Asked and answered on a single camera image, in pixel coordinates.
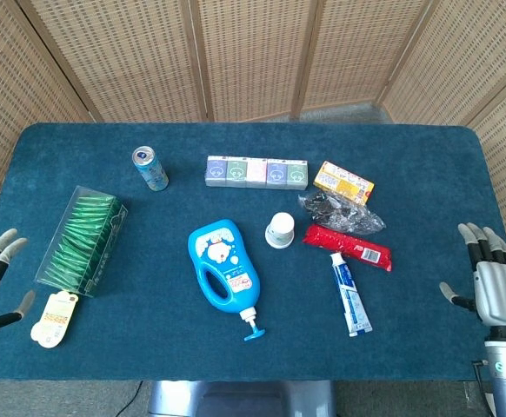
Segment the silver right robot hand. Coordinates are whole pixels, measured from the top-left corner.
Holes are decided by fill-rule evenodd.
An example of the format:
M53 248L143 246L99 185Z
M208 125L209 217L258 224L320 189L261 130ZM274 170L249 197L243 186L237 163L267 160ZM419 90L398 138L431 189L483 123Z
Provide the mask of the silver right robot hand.
M442 281L439 288L453 305L475 312L487 327L506 327L506 242L489 227L460 223L472 268L473 299L462 297Z

